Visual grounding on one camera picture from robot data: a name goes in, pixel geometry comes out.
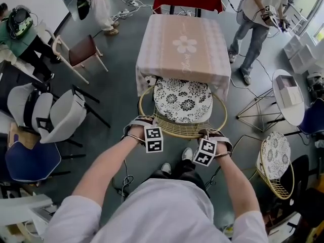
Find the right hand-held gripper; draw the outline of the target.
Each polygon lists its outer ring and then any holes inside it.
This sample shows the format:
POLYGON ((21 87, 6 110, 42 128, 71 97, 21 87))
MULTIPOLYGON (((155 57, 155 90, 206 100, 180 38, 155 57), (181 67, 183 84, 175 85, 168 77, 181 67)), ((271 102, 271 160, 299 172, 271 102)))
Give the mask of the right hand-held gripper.
POLYGON ((215 158, 227 155, 231 156, 232 144, 221 131, 215 129, 202 129, 198 134, 200 135, 200 141, 192 160, 195 164, 208 167, 215 158), (219 143, 226 146, 225 151, 218 151, 217 147, 219 143))

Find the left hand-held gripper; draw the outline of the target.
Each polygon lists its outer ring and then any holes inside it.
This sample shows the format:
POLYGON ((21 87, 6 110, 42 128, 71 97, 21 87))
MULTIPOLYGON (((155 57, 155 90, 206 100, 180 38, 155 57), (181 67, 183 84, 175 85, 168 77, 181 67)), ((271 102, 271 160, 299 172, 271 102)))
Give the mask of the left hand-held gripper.
POLYGON ((125 137, 134 138, 145 147, 147 153, 163 152, 164 138, 161 127, 152 116, 139 115, 124 127, 125 137))

